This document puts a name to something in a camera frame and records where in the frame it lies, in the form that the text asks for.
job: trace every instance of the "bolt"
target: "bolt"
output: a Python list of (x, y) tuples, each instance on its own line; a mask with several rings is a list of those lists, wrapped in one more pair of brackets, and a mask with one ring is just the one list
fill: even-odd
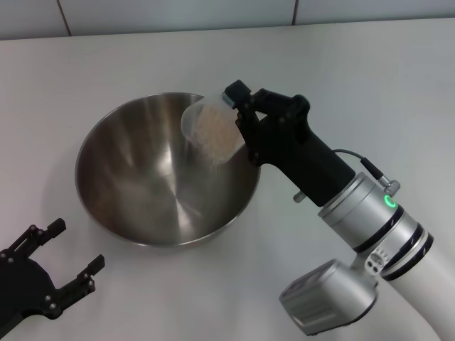
[(297, 202), (297, 203), (302, 202), (302, 200), (305, 199), (305, 198), (306, 198), (306, 195), (305, 195), (305, 193), (303, 193), (302, 191), (299, 191), (299, 192), (293, 197), (294, 202)]

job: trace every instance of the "black band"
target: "black band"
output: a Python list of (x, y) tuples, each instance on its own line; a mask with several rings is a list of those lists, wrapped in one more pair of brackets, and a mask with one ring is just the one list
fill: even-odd
[(392, 265), (397, 263), (401, 258), (405, 256), (409, 251), (411, 251), (412, 247), (419, 241), (419, 238), (424, 234), (424, 228), (421, 224), (417, 224), (417, 228), (415, 229), (412, 236), (408, 239), (408, 241), (401, 247), (401, 249), (397, 252), (396, 255), (392, 257), (392, 259), (384, 266), (382, 271), (386, 271)]
[(358, 247), (353, 247), (353, 250), (357, 252), (358, 254), (361, 254), (364, 251), (367, 251), (369, 248), (371, 248), (374, 244), (379, 242), (387, 232), (389, 232), (392, 227), (397, 223), (398, 220), (403, 216), (403, 213), (405, 213), (405, 210), (403, 207), (398, 206), (397, 210), (393, 213), (393, 215), (390, 217), (388, 222), (384, 224), (376, 233), (374, 233), (373, 236), (368, 238), (365, 242), (360, 244)]
[(395, 272), (392, 272), (390, 275), (383, 276), (383, 278), (386, 281), (390, 282), (407, 273), (410, 269), (414, 267), (415, 264), (419, 263), (422, 260), (422, 258), (425, 257), (425, 255), (433, 245), (433, 240), (434, 240), (433, 236), (429, 233), (424, 246), (404, 266), (402, 266)]

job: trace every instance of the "bowl rim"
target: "bowl rim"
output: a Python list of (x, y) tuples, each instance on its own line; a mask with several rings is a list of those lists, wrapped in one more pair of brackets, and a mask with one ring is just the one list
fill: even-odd
[(257, 169), (257, 179), (256, 179), (256, 183), (255, 183), (255, 187), (253, 188), (253, 191), (251, 192), (251, 195), (250, 197), (248, 198), (248, 200), (246, 201), (245, 205), (242, 207), (242, 209), (229, 221), (227, 222), (226, 224), (224, 224), (222, 227), (219, 227), (218, 229), (216, 229), (215, 231), (203, 236), (203, 237), (200, 237), (200, 238), (197, 238), (197, 239), (194, 239), (194, 240), (190, 240), (189, 242), (184, 242), (184, 243), (179, 243), (179, 244), (142, 244), (140, 242), (136, 242), (136, 241), (133, 241), (131, 239), (128, 239), (126, 237), (123, 237), (113, 231), (111, 231), (110, 229), (108, 229), (107, 227), (105, 227), (103, 224), (101, 224), (93, 215), (92, 213), (90, 213), (90, 211), (88, 210), (88, 207), (85, 205), (84, 203), (84, 200), (82, 199), (82, 196), (80, 194), (80, 191), (79, 191), (79, 184), (77, 182), (77, 170), (79, 168), (79, 162), (80, 162), (80, 155), (82, 153), (82, 150), (84, 149), (85, 147), (85, 144), (87, 143), (88, 139), (91, 137), (91, 135), (93, 134), (93, 132), (95, 131), (95, 129), (107, 118), (109, 117), (111, 114), (113, 114), (114, 112), (116, 112), (118, 109), (132, 103), (132, 102), (135, 102), (137, 100), (140, 100), (140, 99), (145, 99), (145, 98), (149, 98), (149, 97), (155, 97), (155, 96), (162, 96), (162, 95), (168, 95), (168, 94), (184, 94), (184, 95), (191, 95), (191, 96), (197, 96), (197, 97), (200, 97), (200, 99), (204, 98), (204, 96), (200, 95), (200, 94), (193, 94), (192, 92), (160, 92), (160, 93), (157, 93), (157, 94), (149, 94), (147, 96), (143, 96), (143, 97), (137, 97), (135, 99), (131, 99), (129, 100), (128, 102), (125, 102), (124, 104), (121, 104), (119, 105), (118, 107), (116, 107), (115, 109), (111, 110), (109, 113), (107, 113), (106, 115), (104, 115), (91, 129), (90, 131), (88, 132), (87, 136), (84, 138), (84, 141), (82, 142), (82, 144), (80, 145), (80, 148), (79, 148), (79, 151), (77, 153), (77, 158), (76, 158), (76, 164), (75, 164), (75, 171), (74, 171), (74, 180), (75, 180), (75, 186), (76, 186), (76, 192), (77, 192), (77, 197), (79, 198), (79, 201), (82, 205), (82, 207), (84, 208), (84, 211), (88, 214), (89, 218), (98, 226), (98, 227), (101, 227), (104, 231), (108, 232), (109, 234), (111, 234), (112, 236), (118, 238), (118, 239), (121, 239), (121, 240), (124, 240), (126, 242), (130, 242), (130, 243), (133, 243), (133, 244), (136, 244), (136, 245), (139, 245), (139, 246), (142, 246), (142, 247), (156, 247), (156, 248), (167, 248), (167, 249), (170, 249), (170, 248), (177, 248), (177, 247), (183, 247), (183, 246), (186, 246), (186, 245), (189, 245), (189, 244), (197, 244), (203, 240), (206, 240), (206, 239), (210, 239), (212, 237), (214, 237), (215, 235), (221, 233), (222, 231), (224, 231), (228, 226), (230, 226), (245, 210), (246, 208), (248, 207), (248, 205), (250, 204), (252, 198), (255, 196), (255, 193), (256, 193), (256, 190), (257, 190), (257, 186), (259, 185), (259, 180), (261, 178), (261, 168), (260, 167), (256, 167)]

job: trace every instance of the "clear plastic cup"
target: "clear plastic cup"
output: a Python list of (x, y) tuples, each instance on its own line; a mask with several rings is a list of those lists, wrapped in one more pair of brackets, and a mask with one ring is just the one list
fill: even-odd
[(237, 110), (220, 95), (204, 97), (183, 112), (181, 131), (196, 148), (214, 163), (225, 163), (245, 143), (235, 124)]

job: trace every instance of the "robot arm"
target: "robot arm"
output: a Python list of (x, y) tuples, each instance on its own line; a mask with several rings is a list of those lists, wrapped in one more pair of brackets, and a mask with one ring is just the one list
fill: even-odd
[[(307, 335), (349, 325), (374, 305), (377, 276), (394, 287), (443, 341), (455, 340), (455, 270), (433, 236), (392, 196), (389, 181), (370, 161), (366, 174), (354, 171), (309, 128), (308, 101), (267, 90), (251, 95), (241, 81), (226, 88), (223, 100), (238, 109), (236, 124), (256, 166), (270, 163), (300, 193), (321, 207), (319, 217), (357, 254), (349, 267), (332, 260), (295, 280), (280, 301)], [(266, 114), (259, 120), (256, 112)]]
[(66, 230), (57, 219), (47, 230), (31, 225), (9, 248), (0, 251), (0, 339), (22, 320), (43, 315), (55, 320), (79, 300), (95, 291), (92, 276), (105, 267), (96, 257), (76, 279), (57, 289), (48, 273), (29, 257), (40, 246)]
[[(224, 99), (238, 109), (236, 124), (257, 166), (270, 163), (311, 201), (324, 206), (344, 189), (355, 172), (309, 128), (308, 101), (261, 89), (250, 95), (241, 81), (226, 88)], [(266, 114), (263, 120), (256, 112)]]

